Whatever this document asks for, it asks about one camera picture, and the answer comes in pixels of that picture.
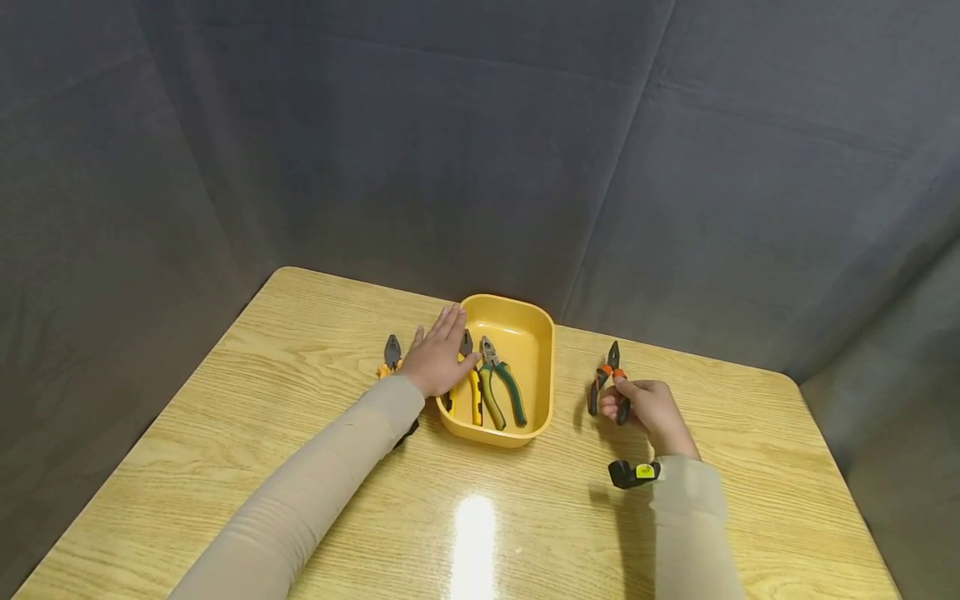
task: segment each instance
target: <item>yellow bowl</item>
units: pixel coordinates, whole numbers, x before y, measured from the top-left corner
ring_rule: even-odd
[[[497,357],[510,365],[523,399],[527,424],[517,427],[507,387],[494,374],[493,396],[503,412],[507,426],[493,427],[493,419],[484,406],[483,425],[474,425],[468,378],[450,391],[453,410],[447,413],[438,398],[441,420],[450,433],[483,444],[516,448],[530,443],[553,418],[553,319],[546,311],[519,300],[477,294],[461,305],[467,311],[467,328],[473,338],[473,351],[480,351],[480,340],[487,336]]]

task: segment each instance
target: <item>wood grain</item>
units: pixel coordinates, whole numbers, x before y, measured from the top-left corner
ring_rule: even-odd
[[[443,305],[277,271],[17,597],[164,596],[260,482],[374,382],[386,336],[406,347]],[[610,342],[558,327],[555,417],[529,446],[469,443],[427,412],[292,597],[650,597],[649,491],[619,491],[606,470],[649,448],[585,410]],[[723,472],[750,597],[897,597],[791,380],[635,342],[620,349],[628,374],[673,387],[704,459]]]

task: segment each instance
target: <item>hand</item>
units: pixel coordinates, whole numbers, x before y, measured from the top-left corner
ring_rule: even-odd
[[[463,362],[457,358],[466,324],[467,312],[460,304],[453,304],[441,311],[426,335],[423,335],[423,325],[417,327],[414,343],[398,372],[406,375],[423,397],[446,394],[480,360],[479,352],[472,353]]]
[[[686,428],[670,386],[662,381],[628,381],[617,377],[600,398],[600,412],[616,420],[616,406],[622,398],[630,400],[630,421],[647,433],[657,456],[688,456],[700,460],[700,452]]]

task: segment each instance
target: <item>gray backdrop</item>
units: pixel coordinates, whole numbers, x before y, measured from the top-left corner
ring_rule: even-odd
[[[955,3],[74,4],[0,8],[0,596],[284,264],[787,372],[960,592]]]

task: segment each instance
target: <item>arm sleeve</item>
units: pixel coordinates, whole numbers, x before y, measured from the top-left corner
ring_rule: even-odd
[[[377,382],[263,482],[170,598],[286,598],[337,515],[422,408],[423,395],[406,377]]]
[[[663,456],[653,486],[658,600],[743,598],[724,529],[720,473],[684,456]]]

